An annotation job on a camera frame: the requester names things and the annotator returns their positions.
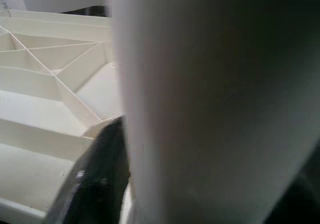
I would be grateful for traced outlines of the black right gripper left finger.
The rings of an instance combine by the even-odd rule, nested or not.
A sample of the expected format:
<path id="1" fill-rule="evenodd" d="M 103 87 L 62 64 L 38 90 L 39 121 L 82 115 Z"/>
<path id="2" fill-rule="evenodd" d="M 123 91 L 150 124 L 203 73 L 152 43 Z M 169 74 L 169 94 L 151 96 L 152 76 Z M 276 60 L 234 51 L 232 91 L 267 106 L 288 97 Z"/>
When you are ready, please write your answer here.
<path id="1" fill-rule="evenodd" d="M 123 118 L 105 126 L 76 161 L 49 208 L 49 223 L 119 223 L 129 182 Z"/>

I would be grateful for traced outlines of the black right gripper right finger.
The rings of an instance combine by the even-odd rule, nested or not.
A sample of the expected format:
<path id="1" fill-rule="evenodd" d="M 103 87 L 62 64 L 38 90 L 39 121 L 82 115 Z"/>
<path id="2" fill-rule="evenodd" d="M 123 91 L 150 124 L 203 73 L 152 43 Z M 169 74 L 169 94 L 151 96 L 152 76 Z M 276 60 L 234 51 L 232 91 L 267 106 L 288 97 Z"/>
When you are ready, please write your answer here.
<path id="1" fill-rule="evenodd" d="M 273 207 L 265 223 L 319 223 L 319 195 L 304 175 L 299 175 Z"/>

